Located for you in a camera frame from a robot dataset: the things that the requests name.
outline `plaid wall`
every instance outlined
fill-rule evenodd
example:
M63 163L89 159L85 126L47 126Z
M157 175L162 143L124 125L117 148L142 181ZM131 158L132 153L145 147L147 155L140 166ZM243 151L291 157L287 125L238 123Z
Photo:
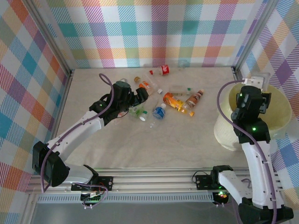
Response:
M242 54L242 52L244 50L244 47L247 45L248 40L249 40L249 38L250 38L250 36L251 36L254 28L256 27L258 20L261 18L261 15L263 14L263 11L264 11L264 9L265 9L265 7L266 7L266 5L267 5L268 2L269 2L269 0L263 0L263 2L261 4L261 6L260 6L260 8L259 8L259 10L258 10L258 12L257 12L257 14L256 14L256 16L254 18L254 20L253 20L253 22L252 22L252 24L251 24L251 26L250 26L247 34L246 34L246 37L244 38L244 40L242 42L242 45L241 45L241 47L240 47L240 49L239 49L239 51L237 53L237 56L236 56L236 58L234 60L233 66L236 66L236 64L237 64L237 62L238 62L238 60L240 58L240 55Z
M67 76L21 0L0 1L0 223L22 212L32 146L47 141Z
M288 201L299 209L299 0L278 3L242 67L244 77L252 71L273 74L270 84L291 104L293 119L272 161Z
M156 67L165 63L172 66L180 63L185 66L230 66L243 41L242 33L251 34L250 26L244 29L252 16L251 10L262 1L35 2L71 67L114 68ZM261 12L255 20L252 18L253 26Z

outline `clear plastic bottle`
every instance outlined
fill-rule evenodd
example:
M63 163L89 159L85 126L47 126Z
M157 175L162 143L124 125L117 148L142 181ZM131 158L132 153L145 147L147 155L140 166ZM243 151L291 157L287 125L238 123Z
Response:
M159 120L162 120L165 116L165 108L166 104L161 104L160 106L157 106L153 112L153 116Z
M157 104L158 104L158 98L155 96L149 97L143 106L143 112L140 114L139 118L142 121L146 121L148 116L153 113L155 110Z
M187 110L191 110L200 100L202 95L204 94L204 90L199 90L197 93L190 96L184 103L183 108Z
M134 118L138 118L142 112L143 112L143 104L140 104L135 107L131 107L129 109L129 115L131 115Z
M169 87L169 92L174 96L192 95L194 93L192 88L187 88L184 85L171 85Z
M180 111L182 113L186 113L186 114L189 114L191 117L194 115L194 111L189 111L187 109L185 109L183 107L184 105L184 102L182 100L179 100L178 98L176 98L172 93L168 92L165 94L165 96L163 97L163 101L176 108L177 111Z
M154 89L145 81L142 81L140 77L136 76L134 82L141 88L145 88L149 95L154 92Z
M167 64L149 71L152 75L159 74L161 76L167 76L169 74L169 66Z
M147 81L149 85L154 88L155 91L157 91L159 94L163 92L163 90L160 88L160 83L153 77L153 75L150 72L145 73L143 76L145 81Z

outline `orange juice bottle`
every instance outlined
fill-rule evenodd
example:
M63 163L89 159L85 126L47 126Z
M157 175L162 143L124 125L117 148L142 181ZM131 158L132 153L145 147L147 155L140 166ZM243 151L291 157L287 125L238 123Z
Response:
M182 100L179 100L178 98L176 98L172 93L168 92L165 94L165 96L163 97L163 101L176 108L177 111L180 111L182 113L187 113L189 114L191 117L194 115L194 111L189 111L185 108L183 108L184 102Z

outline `white tabletop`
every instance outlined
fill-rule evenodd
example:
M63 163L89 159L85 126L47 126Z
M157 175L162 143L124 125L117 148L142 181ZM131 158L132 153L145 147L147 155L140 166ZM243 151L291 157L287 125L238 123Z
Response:
M126 78L135 90L134 77L149 70L75 70L58 134L78 121L93 102L110 92L110 87L101 81L99 73L106 74L112 83ZM223 148L213 133L218 117L216 96L223 84L233 80L230 68L175 68L168 76L155 77L162 84L164 93L170 84L205 89L204 96L194 108L195 115L189 117L167 106L165 118L154 129L149 127L148 122L126 115L89 137L66 162L87 164L93 168L248 166L243 152ZM162 103L164 94L156 95Z

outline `robotic arm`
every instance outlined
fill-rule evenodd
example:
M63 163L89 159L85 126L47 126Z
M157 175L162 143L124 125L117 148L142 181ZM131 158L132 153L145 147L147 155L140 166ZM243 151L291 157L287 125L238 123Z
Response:
M63 182L99 184L98 174L91 167L65 164L64 161L77 146L90 135L106 126L111 120L117 118L120 112L128 111L130 107L137 106L148 98L144 88L138 88L136 90L137 95L135 95L130 85L122 81L117 81L113 84L113 91L113 94L111 90L109 94L94 102L89 107L89 111L64 133L46 144L38 142L34 145L32 168L39 175L41 174L42 163L46 154L55 146L48 156L44 168L44 179L50 186L56 187ZM100 116L97 116L107 108L112 98L111 106Z
M237 108L231 115L234 132L248 162L252 190L246 188L230 166L217 166L211 171L213 183L225 187L236 200L244 224L281 223L293 218L292 209L284 206L273 181L269 129L258 117L266 113L271 100L271 93L262 93L262 83L263 80L256 81L253 77L241 88L236 96Z

